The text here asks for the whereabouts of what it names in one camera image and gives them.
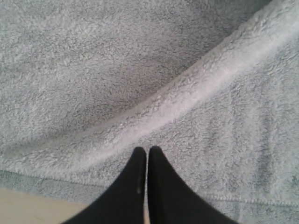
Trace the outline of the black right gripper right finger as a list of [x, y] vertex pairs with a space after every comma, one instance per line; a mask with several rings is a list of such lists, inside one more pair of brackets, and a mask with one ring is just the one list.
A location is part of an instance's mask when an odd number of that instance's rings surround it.
[[148, 208], [152, 224], [235, 224], [195, 194], [158, 146], [149, 150]]

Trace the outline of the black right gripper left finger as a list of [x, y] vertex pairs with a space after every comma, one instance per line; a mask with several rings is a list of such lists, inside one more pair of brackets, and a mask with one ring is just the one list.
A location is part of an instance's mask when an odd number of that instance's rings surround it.
[[65, 224], [143, 224], [146, 153], [136, 147], [126, 166], [92, 204]]

